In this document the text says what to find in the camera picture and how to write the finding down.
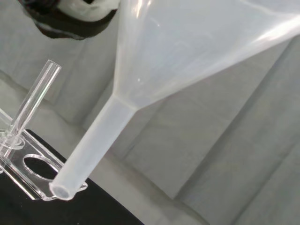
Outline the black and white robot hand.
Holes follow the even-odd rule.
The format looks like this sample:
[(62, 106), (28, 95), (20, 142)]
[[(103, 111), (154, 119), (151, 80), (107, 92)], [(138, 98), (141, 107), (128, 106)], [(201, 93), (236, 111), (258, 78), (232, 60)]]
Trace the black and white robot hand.
[(84, 40), (104, 31), (119, 0), (20, 0), (24, 13), (45, 36)]

